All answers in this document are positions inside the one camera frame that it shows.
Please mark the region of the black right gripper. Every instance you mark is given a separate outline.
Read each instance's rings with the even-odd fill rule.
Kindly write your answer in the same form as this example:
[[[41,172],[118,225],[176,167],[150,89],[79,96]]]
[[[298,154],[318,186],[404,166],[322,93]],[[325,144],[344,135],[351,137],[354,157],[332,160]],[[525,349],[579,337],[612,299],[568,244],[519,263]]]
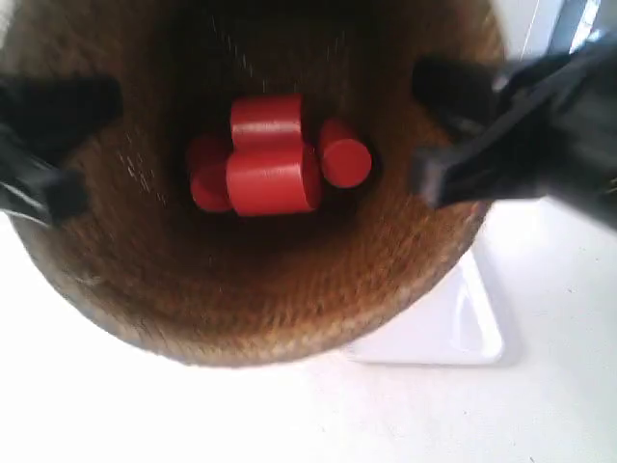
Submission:
[[[413,156],[412,191],[429,205],[616,205],[615,41],[501,65],[422,56],[412,95],[455,141]]]

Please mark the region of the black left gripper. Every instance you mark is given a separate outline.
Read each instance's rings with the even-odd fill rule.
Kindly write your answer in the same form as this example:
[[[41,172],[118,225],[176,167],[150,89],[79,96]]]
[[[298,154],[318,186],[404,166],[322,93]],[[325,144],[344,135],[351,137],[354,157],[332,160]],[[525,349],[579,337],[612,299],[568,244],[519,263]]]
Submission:
[[[109,75],[1,77],[1,211],[49,227],[83,214],[83,174],[64,159],[121,116]]]

